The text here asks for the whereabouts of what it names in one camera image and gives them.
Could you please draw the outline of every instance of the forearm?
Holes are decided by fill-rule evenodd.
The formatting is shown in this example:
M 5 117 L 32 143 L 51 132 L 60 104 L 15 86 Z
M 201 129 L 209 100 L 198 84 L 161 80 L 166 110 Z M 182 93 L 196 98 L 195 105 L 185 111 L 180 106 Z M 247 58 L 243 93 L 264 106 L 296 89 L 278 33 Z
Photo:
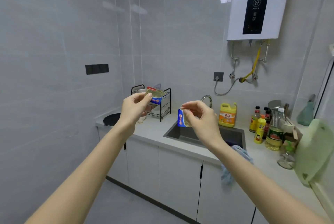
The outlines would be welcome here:
M 326 223 L 225 142 L 211 147 L 270 224 Z
M 124 142 L 114 127 L 26 223 L 83 223 Z

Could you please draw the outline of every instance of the person's left hand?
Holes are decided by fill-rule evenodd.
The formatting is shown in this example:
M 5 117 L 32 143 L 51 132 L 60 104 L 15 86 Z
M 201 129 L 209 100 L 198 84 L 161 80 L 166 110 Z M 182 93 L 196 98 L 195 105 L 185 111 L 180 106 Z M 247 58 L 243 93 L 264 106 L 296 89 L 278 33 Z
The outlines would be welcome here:
M 121 116 L 115 127 L 120 128 L 126 135 L 126 139 L 135 131 L 136 122 L 140 117 L 146 116 L 146 112 L 151 110 L 148 105 L 152 99 L 152 94 L 135 93 L 123 100 Z

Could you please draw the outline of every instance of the floor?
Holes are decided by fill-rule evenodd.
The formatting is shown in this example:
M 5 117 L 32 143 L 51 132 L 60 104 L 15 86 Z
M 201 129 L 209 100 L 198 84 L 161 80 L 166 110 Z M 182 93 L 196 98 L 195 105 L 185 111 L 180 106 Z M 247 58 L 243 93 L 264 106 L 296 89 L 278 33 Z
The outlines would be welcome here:
M 187 224 L 127 190 L 105 181 L 86 218 L 85 224 L 159 223 Z

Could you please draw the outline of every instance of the yellow hose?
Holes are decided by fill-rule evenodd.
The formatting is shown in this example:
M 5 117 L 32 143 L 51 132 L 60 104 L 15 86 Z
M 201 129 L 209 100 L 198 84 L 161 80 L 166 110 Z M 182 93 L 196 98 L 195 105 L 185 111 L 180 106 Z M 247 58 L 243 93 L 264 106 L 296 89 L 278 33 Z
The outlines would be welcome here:
M 259 50 L 258 50 L 258 52 L 257 52 L 257 56 L 256 56 L 256 59 L 255 59 L 254 65 L 253 65 L 253 69 L 252 69 L 251 72 L 250 72 L 249 74 L 247 74 L 244 78 L 241 78 L 241 79 L 239 80 L 240 82 L 244 82 L 244 81 L 246 80 L 246 78 L 247 78 L 248 76 L 250 76 L 250 75 L 253 73 L 253 71 L 255 70 L 257 61 L 259 60 L 260 53 L 261 53 L 261 45 L 260 45 Z

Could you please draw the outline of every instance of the black switch panel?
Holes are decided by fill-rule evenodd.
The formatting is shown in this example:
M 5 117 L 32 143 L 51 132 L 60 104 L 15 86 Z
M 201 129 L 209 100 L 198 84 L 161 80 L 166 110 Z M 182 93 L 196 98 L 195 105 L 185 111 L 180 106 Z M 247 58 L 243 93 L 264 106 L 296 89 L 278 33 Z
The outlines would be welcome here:
M 105 72 L 109 72 L 108 64 L 98 64 L 98 65 L 85 65 L 86 74 L 102 74 Z
M 268 0 L 248 0 L 243 35 L 261 34 Z

